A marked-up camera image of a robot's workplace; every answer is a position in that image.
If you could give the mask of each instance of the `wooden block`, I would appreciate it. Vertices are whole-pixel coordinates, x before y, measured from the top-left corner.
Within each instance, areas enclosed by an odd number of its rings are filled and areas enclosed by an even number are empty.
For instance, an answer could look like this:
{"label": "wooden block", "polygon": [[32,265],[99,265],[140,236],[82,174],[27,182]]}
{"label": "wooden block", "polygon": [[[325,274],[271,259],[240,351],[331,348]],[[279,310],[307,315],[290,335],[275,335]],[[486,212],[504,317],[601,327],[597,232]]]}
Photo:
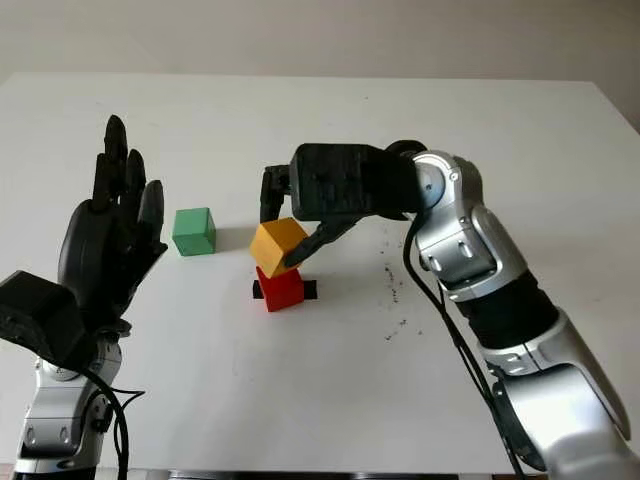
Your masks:
{"label": "wooden block", "polygon": [[216,227],[208,208],[178,210],[173,223],[173,242],[180,255],[206,255],[216,251]]}
{"label": "wooden block", "polygon": [[267,311],[276,312],[304,301],[304,283],[297,269],[274,278],[267,278],[260,267],[256,272]]}
{"label": "wooden block", "polygon": [[283,260],[305,238],[307,234],[298,222],[281,218],[258,225],[249,251],[265,276],[273,278],[298,267],[286,268]]}

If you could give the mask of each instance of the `black cable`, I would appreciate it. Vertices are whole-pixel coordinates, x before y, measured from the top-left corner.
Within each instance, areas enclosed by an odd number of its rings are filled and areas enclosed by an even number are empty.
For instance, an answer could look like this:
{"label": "black cable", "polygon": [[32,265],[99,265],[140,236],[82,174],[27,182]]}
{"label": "black cable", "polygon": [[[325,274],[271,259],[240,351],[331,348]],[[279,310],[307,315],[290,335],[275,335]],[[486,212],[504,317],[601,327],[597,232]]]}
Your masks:
{"label": "black cable", "polygon": [[491,388],[489,387],[487,379],[485,378],[484,373],[482,372],[482,369],[478,364],[478,361],[475,359],[475,356],[471,352],[469,345],[467,344],[464,337],[460,333],[460,330],[458,329],[455,322],[447,312],[447,308],[444,302],[444,292],[442,290],[442,287],[438,283],[438,290],[440,293],[440,300],[438,300],[438,298],[427,286],[427,284],[422,280],[422,278],[420,278],[416,270],[413,268],[413,265],[411,264],[411,246],[413,245],[413,241],[415,239],[418,228],[423,223],[422,220],[423,220],[423,214],[418,213],[414,218],[413,222],[411,223],[411,226],[409,227],[409,231],[407,232],[407,236],[405,238],[405,242],[402,250],[402,260],[403,260],[405,269],[407,270],[407,273],[409,273],[409,276],[411,277],[411,279],[416,283],[416,285],[420,288],[420,290],[422,290],[422,292],[431,301],[431,303],[436,308],[436,310],[438,310],[438,313],[440,313],[440,315],[442,316],[442,320],[444,321],[444,324],[447,327],[449,334],[451,335],[453,344],[456,347],[456,350],[458,350],[458,353],[462,358],[462,362],[464,363],[465,368],[467,369],[467,371],[469,372],[469,375],[471,376],[471,380],[473,381],[475,387],[477,388],[478,392],[480,393],[483,400],[487,404],[487,407],[489,408],[491,417],[493,418],[493,421],[496,425],[498,433],[500,434],[500,437],[502,439],[502,443],[505,447],[507,457],[509,458],[509,461],[511,462],[511,466],[513,467],[513,470],[516,473],[516,477],[520,480],[524,480],[526,478],[525,474],[522,471],[522,467],[520,466],[518,458],[516,457],[513,444],[511,443],[511,440],[505,433],[504,422],[502,420],[502,417],[500,416],[500,411],[498,410],[498,407],[496,405],[495,399],[491,392]]}
{"label": "black cable", "polygon": [[114,390],[100,378],[99,375],[89,369],[80,370],[78,373],[87,377],[93,384],[98,387],[111,404],[113,412],[116,416],[115,425],[119,426],[121,431],[122,450],[118,453],[118,480],[126,480],[129,470],[129,429],[127,428],[127,419],[124,415],[124,409],[116,397]]}
{"label": "black cable", "polygon": [[[144,390],[121,390],[119,388],[113,388],[112,390],[117,393],[131,395],[131,397],[127,398],[127,400],[122,404],[123,411],[125,408],[127,408],[127,405],[133,402],[136,398],[139,398],[146,393]],[[116,454],[120,455],[121,450],[120,450],[120,442],[118,441],[118,424],[117,423],[113,425],[113,444],[116,449]]]}

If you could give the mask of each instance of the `silver arm segment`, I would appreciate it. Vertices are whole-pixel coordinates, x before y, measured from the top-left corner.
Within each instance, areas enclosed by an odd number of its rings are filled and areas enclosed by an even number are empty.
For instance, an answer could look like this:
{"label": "silver arm segment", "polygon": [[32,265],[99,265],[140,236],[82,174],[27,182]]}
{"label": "silver arm segment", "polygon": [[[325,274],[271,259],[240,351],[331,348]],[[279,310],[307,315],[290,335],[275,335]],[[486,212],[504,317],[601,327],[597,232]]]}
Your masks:
{"label": "silver arm segment", "polygon": [[[120,362],[118,343],[102,338],[89,369],[110,385]],[[52,474],[95,468],[111,421],[107,400],[86,377],[41,359],[36,362],[36,378],[15,472]]]}
{"label": "silver arm segment", "polygon": [[[524,257],[483,204],[478,170],[438,151],[414,161],[428,212],[416,236],[421,264],[472,323],[498,378],[497,404],[513,419],[514,432],[507,434],[528,439],[523,450],[534,448],[543,465],[529,463],[552,480],[640,479],[620,398],[566,313],[544,306],[549,300]],[[542,304],[547,318],[536,325],[536,318],[519,315],[513,305],[519,298]],[[482,325],[504,311],[514,318]]]}

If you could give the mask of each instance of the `orange cube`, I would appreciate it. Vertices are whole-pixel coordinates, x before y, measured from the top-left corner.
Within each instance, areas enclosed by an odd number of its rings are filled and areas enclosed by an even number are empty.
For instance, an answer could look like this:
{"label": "orange cube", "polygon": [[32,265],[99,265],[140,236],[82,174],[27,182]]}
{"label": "orange cube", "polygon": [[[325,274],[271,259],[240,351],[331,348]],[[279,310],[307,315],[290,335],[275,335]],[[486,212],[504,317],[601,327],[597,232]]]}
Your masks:
{"label": "orange cube", "polygon": [[281,218],[258,225],[249,252],[267,278],[277,277],[296,268],[284,266],[284,257],[307,238],[306,232],[293,218]]}

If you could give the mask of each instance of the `table surface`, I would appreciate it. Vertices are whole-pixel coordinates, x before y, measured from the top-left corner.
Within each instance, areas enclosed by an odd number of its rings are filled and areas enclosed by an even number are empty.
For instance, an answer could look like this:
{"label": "table surface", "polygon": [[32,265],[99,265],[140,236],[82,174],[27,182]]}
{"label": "table surface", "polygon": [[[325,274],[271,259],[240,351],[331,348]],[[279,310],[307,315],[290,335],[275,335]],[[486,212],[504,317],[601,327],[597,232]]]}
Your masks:
{"label": "table surface", "polygon": [[[303,142],[415,138],[472,160],[487,205],[640,431],[640,138],[592,84],[17,74],[0,87],[2,276],[55,279],[111,113],[164,183],[165,241],[176,209],[208,206],[220,250],[181,258],[171,245],[126,313],[115,385],[148,392],[127,410],[132,466],[509,470],[441,320],[402,269],[406,223],[363,220],[307,261],[316,301],[267,314],[252,299],[262,169]],[[0,343],[0,462],[14,458],[32,360]]]}

